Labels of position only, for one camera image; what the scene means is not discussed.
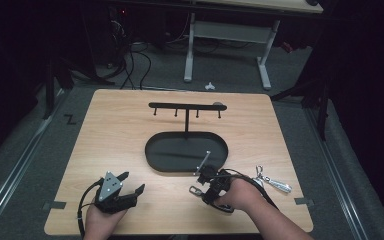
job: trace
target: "person's left hand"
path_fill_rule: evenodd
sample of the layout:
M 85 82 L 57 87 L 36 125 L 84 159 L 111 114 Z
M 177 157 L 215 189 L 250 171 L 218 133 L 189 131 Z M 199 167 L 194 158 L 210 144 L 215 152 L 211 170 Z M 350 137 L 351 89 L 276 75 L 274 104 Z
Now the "person's left hand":
M 126 213 L 127 210 L 114 214 L 103 213 L 95 205 L 90 205 L 86 213 L 86 229 L 83 239 L 108 239 Z

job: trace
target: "desk top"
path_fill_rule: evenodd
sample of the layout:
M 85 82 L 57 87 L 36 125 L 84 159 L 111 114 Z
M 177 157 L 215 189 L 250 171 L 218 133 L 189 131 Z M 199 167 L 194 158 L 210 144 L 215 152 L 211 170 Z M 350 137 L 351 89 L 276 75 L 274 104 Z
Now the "desk top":
M 322 13 L 320 4 L 311 6 L 305 0 L 197 0 L 197 2 L 229 4 L 244 7 L 267 8 L 303 13 Z
M 282 193 L 269 185 L 265 189 L 286 216 L 305 231 L 313 223 L 306 205 L 294 198 L 303 194 L 293 168 L 270 98 L 263 94 L 161 92 L 98 90 L 95 92 L 55 201 L 66 202 L 65 209 L 52 209 L 45 225 L 50 235 L 78 235 L 77 206 L 83 192 L 106 171 L 119 175 L 129 171 L 120 195 L 132 193 L 146 184 L 138 204 L 121 220 L 115 234 L 229 234 L 257 233 L 255 225 L 242 211 L 228 215 L 206 205 L 189 193 L 194 185 L 202 190 L 191 173 L 162 173 L 152 169 L 145 157 L 145 145 L 154 134 L 183 131 L 185 111 L 154 109 L 149 102 L 213 104 L 221 102 L 227 110 L 191 113 L 189 131 L 208 131 L 221 136 L 229 155 L 224 168 L 255 176 L 256 165 L 264 173 L 292 186 Z M 92 190 L 88 203 L 95 196 Z

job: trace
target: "white metal desk frame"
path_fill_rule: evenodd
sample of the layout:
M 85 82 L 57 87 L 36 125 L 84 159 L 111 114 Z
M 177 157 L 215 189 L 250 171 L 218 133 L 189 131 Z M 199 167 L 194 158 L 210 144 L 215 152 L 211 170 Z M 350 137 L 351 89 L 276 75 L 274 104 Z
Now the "white metal desk frame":
M 271 89 L 270 79 L 267 74 L 266 61 L 269 56 L 271 46 L 276 37 L 277 29 L 280 21 L 274 21 L 271 28 L 254 27 L 245 25 L 234 25 L 224 23 L 214 23 L 205 21 L 195 21 L 195 13 L 191 13 L 190 30 L 189 30 L 189 46 L 186 56 L 185 66 L 185 82 L 192 81 L 193 71 L 193 41 L 195 37 L 215 38 L 222 40 L 242 41 L 265 44 L 264 52 L 261 57 L 257 57 L 258 69 L 260 70 L 263 88 Z

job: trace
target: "silver keychain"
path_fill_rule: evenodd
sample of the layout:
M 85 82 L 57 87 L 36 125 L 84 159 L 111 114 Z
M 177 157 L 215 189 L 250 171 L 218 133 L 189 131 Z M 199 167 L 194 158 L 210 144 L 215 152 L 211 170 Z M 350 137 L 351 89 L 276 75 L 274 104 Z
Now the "silver keychain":
M 263 175 L 263 166 L 258 165 L 255 167 L 255 169 L 257 170 L 257 179 L 264 180 L 265 182 L 272 185 L 273 187 L 275 187 L 281 191 L 284 191 L 286 193 L 290 193 L 292 191 L 292 187 L 289 186 L 288 184 L 283 183 L 283 182 L 279 182 L 279 181 L 273 180 L 267 176 L 264 176 Z

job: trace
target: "black oval tray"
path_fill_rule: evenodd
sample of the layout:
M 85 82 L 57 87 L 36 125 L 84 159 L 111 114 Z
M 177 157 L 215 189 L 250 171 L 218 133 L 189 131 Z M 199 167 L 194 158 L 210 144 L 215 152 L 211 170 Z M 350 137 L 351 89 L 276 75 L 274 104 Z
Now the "black oval tray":
M 211 132 L 161 132 L 152 136 L 145 146 L 148 164 L 160 172 L 195 172 L 211 151 L 206 165 L 220 169 L 229 150 L 219 135 Z

